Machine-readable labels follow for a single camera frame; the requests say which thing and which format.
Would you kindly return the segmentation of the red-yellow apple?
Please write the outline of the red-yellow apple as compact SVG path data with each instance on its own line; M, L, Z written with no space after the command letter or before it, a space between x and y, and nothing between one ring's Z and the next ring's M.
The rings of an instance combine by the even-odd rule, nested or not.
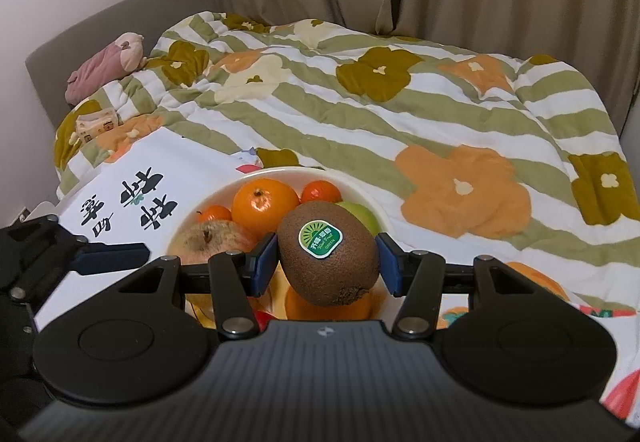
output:
M167 253L183 264L206 263L222 252L251 251L258 239L244 226L228 220L208 220L189 225L169 243Z

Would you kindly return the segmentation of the small mandarin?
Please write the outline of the small mandarin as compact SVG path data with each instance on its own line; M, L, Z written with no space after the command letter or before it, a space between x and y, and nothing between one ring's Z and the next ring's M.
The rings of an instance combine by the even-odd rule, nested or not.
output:
M196 212L196 218L198 219L198 223L204 223L210 220L232 220L231 211L225 207L220 205L210 205L206 208L198 210Z
M299 200L302 204L306 202L341 202L341 191L333 183L326 180L315 180L305 185Z

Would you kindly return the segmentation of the large orange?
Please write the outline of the large orange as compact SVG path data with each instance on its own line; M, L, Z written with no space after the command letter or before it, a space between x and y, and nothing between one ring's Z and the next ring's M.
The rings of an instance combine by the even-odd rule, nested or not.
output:
M290 287L285 294L284 307L286 317L292 321L362 321L370 318L373 300L368 292L347 306L316 306Z
M299 197L288 184L259 178L244 183L232 199L232 220L258 240L277 231L282 219L299 205Z

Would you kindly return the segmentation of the green apple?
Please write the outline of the green apple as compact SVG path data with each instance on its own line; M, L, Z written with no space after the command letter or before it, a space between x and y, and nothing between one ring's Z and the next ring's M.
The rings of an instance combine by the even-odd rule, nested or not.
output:
M374 213L366 206L356 204L356 202L338 202L337 206L347 210L352 214L372 236L377 236L383 229L380 221L375 217Z

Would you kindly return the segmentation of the brown kiwi with sticker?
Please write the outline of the brown kiwi with sticker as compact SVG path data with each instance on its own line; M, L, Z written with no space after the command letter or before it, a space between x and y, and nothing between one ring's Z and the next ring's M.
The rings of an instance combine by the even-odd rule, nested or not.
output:
M348 306L380 274L374 236L332 202L306 202L277 229L280 262L293 289L314 306Z

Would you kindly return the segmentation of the cherry tomato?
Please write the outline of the cherry tomato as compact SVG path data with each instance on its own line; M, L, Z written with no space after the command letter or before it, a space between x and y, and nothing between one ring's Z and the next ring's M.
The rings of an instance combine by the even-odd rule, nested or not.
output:
M271 321L276 320L276 318L272 314L266 311L257 310L257 309L254 310L254 318L256 320L256 323L259 327L260 332L264 332L268 327L269 323Z

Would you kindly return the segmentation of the white fruit-print cloth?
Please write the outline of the white fruit-print cloth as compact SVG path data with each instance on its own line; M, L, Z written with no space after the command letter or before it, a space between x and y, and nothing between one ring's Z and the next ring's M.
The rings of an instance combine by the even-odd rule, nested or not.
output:
M51 211L67 231L106 244L142 242L157 258L167 254L177 228L197 204L256 169L257 159L250 153L224 155L161 128L124 156L84 176ZM402 222L394 210L385 211L394 225L392 237L401 247L430 248L451 262L469 262L480 251L463 240ZM610 331L618 360L602 402L629 425L638 426L638 312L617 304L589 304L561 286L549 270L533 277Z

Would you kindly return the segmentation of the cream duck plate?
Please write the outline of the cream duck plate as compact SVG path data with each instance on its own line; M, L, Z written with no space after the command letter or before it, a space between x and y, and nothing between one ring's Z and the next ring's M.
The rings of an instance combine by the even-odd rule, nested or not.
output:
M184 219L182 225L177 228L177 233L183 231L189 225L198 223L196 212L210 205L220 205L231 207L232 199L240 187L249 180L267 178L279 180L288 184L297 193L303 191L306 184L315 180L326 180L333 183L341 191L346 202L356 202L369 208L381 223L382 232L390 235L395 234L392 220L386 214L383 207L374 199L378 191L372 186L357 181L352 176L340 173L335 170L320 170L310 167L277 167L257 170L242 176L241 179L233 181L215 193L208 196L197 204L193 211ZM266 292L258 298L251 298L250 305L255 310L263 310L272 314L278 320L287 320L284 298L286 291L290 288L288 280L280 266L274 272ZM382 280L378 280L370 290L373 300L373 308L370 318L381 320L385 325L393 323L393 317L398 312L402 303L401 298L392 297Z

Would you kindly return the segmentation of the patterned tissue pack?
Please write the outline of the patterned tissue pack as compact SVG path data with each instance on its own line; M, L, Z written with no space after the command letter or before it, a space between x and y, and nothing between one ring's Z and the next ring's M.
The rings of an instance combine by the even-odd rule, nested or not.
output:
M106 108L79 116L75 122L75 131L82 142L89 143L100 134L111 131L118 126L117 113L112 108Z

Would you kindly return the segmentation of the striped floral quilt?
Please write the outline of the striped floral quilt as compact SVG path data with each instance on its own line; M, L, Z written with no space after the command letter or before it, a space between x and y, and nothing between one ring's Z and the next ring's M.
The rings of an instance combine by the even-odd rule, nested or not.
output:
M638 308L634 181L599 95L551 56L199 12L77 113L104 108L266 167L345 173L412 232L524 263L592 306Z

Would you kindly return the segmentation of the pink plush toy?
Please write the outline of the pink plush toy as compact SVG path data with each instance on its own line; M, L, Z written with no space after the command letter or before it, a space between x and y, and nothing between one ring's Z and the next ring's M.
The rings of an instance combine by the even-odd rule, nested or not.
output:
M143 41L143 36L136 32L124 32L84 61L66 81L66 103L77 105L104 84L121 80L141 68L145 62Z

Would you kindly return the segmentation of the grey bed headboard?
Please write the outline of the grey bed headboard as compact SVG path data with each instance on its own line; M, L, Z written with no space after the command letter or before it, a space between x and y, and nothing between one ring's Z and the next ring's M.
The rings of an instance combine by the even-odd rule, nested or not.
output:
M215 0L124 0L43 43L25 60L41 106L54 128L70 111L64 98L70 73L124 32L144 37L149 52L160 35L180 20L213 11Z

